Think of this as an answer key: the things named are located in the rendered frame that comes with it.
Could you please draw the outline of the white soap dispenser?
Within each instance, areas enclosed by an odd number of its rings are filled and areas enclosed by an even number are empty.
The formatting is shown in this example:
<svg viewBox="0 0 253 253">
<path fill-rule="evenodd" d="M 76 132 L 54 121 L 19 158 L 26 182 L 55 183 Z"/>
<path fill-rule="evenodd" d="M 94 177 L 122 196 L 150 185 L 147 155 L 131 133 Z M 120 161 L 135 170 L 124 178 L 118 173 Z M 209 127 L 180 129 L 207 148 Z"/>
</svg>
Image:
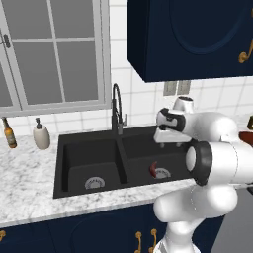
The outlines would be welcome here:
<svg viewBox="0 0 253 253">
<path fill-rule="evenodd" d="M 37 124 L 33 130 L 35 144 L 38 149 L 46 150 L 50 146 L 49 132 L 46 126 L 41 123 L 41 120 L 39 118 L 36 118 L 36 122 Z"/>
</svg>

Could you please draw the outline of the black tap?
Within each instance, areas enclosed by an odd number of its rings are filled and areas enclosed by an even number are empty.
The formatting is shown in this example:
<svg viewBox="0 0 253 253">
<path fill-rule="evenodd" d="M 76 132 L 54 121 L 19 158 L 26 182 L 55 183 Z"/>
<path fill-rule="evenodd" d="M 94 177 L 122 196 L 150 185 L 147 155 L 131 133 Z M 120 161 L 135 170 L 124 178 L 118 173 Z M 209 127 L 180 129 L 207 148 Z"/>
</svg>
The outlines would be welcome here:
<svg viewBox="0 0 253 253">
<path fill-rule="evenodd" d="M 116 135 L 123 134 L 123 128 L 127 125 L 127 115 L 122 111 L 122 98 L 120 87 L 117 83 L 113 85 L 112 97 L 112 131 Z"/>
</svg>

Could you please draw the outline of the red bowl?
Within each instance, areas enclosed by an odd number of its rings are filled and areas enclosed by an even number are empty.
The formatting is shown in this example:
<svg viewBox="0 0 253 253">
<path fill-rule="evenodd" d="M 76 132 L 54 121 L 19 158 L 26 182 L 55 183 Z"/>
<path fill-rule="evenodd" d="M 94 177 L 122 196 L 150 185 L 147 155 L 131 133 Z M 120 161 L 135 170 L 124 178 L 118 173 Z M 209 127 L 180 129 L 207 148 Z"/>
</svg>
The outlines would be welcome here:
<svg viewBox="0 0 253 253">
<path fill-rule="evenodd" d="M 244 142 L 247 143 L 249 145 L 251 145 L 253 147 L 253 132 L 250 131 L 241 131 L 239 134 L 239 139 Z"/>
</svg>

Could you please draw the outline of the navy wall cupboard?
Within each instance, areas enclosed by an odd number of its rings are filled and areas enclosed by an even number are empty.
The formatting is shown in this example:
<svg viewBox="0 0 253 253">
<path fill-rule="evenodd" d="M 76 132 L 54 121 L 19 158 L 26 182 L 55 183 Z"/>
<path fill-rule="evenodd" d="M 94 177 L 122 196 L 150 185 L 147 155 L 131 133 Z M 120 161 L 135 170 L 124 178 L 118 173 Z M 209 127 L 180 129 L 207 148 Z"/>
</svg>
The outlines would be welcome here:
<svg viewBox="0 0 253 253">
<path fill-rule="evenodd" d="M 128 62 L 145 82 L 252 76 L 253 0 L 127 0 Z"/>
</svg>

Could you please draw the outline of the grey framed window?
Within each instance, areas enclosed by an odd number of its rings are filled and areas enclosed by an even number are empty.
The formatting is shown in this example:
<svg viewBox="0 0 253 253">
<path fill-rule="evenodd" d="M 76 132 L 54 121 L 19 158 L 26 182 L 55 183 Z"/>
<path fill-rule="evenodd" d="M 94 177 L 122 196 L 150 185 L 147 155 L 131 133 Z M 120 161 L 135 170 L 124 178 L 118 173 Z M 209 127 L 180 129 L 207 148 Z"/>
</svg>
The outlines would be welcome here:
<svg viewBox="0 0 253 253">
<path fill-rule="evenodd" d="M 0 0 L 0 117 L 110 107 L 109 0 Z"/>
</svg>

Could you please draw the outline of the grey window latch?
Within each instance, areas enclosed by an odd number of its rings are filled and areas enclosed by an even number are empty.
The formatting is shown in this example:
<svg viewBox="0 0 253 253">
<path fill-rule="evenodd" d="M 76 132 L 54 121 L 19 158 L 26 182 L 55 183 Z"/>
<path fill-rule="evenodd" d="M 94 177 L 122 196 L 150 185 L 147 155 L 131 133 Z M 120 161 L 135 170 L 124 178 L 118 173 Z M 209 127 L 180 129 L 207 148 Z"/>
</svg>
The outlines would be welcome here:
<svg viewBox="0 0 253 253">
<path fill-rule="evenodd" d="M 10 40 L 9 40 L 9 37 L 8 35 L 3 35 L 3 41 L 0 42 L 0 44 L 4 44 L 6 45 L 7 48 L 10 48 L 11 47 L 11 44 L 10 44 Z"/>
</svg>

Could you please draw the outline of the brown glass bottle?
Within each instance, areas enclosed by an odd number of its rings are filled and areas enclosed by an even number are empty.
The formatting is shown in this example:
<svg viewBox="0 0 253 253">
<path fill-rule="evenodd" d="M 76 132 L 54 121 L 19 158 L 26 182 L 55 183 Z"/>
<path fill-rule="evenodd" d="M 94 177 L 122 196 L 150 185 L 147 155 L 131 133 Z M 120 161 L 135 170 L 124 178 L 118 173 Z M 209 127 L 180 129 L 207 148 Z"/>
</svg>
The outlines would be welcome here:
<svg viewBox="0 0 253 253">
<path fill-rule="evenodd" d="M 3 125 L 4 125 L 4 134 L 7 139 L 8 145 L 10 148 L 17 147 L 16 137 L 14 135 L 13 130 L 10 128 L 9 123 L 5 117 L 2 117 Z"/>
</svg>

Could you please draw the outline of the red potato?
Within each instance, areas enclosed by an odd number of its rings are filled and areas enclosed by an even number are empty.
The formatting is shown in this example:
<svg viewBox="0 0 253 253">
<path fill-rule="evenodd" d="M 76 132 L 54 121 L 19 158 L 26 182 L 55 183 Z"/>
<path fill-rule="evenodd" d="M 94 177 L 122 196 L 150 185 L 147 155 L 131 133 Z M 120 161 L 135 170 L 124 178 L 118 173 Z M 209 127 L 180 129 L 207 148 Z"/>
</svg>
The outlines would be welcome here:
<svg viewBox="0 0 253 253">
<path fill-rule="evenodd" d="M 156 178 L 156 165 L 157 165 L 157 161 L 152 162 L 152 164 L 149 166 L 149 172 L 153 178 Z"/>
</svg>

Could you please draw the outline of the grey wall outlet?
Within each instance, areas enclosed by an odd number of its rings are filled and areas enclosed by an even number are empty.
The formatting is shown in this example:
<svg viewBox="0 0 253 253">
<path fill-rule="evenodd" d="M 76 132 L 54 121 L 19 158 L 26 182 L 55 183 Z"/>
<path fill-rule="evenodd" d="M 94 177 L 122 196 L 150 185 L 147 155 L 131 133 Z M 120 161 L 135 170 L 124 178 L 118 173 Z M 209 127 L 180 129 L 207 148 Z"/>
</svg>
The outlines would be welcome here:
<svg viewBox="0 0 253 253">
<path fill-rule="evenodd" d="M 180 80 L 178 84 L 178 95 L 188 95 L 191 88 L 190 80 Z"/>
<path fill-rule="evenodd" d="M 174 96 L 176 94 L 177 82 L 176 81 L 166 81 L 164 83 L 164 96 Z"/>
</svg>

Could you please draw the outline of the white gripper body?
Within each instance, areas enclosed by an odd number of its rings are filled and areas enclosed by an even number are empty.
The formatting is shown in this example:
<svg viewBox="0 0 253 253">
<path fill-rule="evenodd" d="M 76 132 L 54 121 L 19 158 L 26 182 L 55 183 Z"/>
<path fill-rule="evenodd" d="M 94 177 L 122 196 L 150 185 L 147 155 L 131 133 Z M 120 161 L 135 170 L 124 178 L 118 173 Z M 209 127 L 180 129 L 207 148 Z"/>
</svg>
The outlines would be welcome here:
<svg viewBox="0 0 253 253">
<path fill-rule="evenodd" d="M 153 139 L 156 143 L 181 143 L 189 142 L 191 140 L 189 136 L 173 129 L 161 130 L 160 128 L 156 130 Z"/>
</svg>

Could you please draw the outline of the black double sink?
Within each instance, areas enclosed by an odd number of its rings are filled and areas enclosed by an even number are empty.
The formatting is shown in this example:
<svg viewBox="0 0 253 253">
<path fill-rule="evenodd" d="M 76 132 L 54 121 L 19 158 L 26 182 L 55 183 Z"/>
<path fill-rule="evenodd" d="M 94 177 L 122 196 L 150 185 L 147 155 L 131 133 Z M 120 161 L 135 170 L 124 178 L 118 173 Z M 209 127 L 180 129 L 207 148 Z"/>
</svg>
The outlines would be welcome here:
<svg viewBox="0 0 253 253">
<path fill-rule="evenodd" d="M 58 138 L 53 196 L 56 199 L 189 179 L 187 143 L 164 148 L 155 126 L 63 134 Z M 157 161 L 156 178 L 149 166 Z"/>
</svg>

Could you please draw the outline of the grey dishwasher front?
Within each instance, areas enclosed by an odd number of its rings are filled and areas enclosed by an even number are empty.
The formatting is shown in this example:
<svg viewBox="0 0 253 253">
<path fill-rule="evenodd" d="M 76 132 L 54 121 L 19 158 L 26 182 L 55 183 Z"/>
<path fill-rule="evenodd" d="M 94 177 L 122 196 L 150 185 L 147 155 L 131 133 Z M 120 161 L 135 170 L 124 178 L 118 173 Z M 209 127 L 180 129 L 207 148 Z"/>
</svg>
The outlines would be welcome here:
<svg viewBox="0 0 253 253">
<path fill-rule="evenodd" d="M 237 191 L 238 204 L 223 220 L 211 253 L 253 253 L 253 195 Z"/>
</svg>

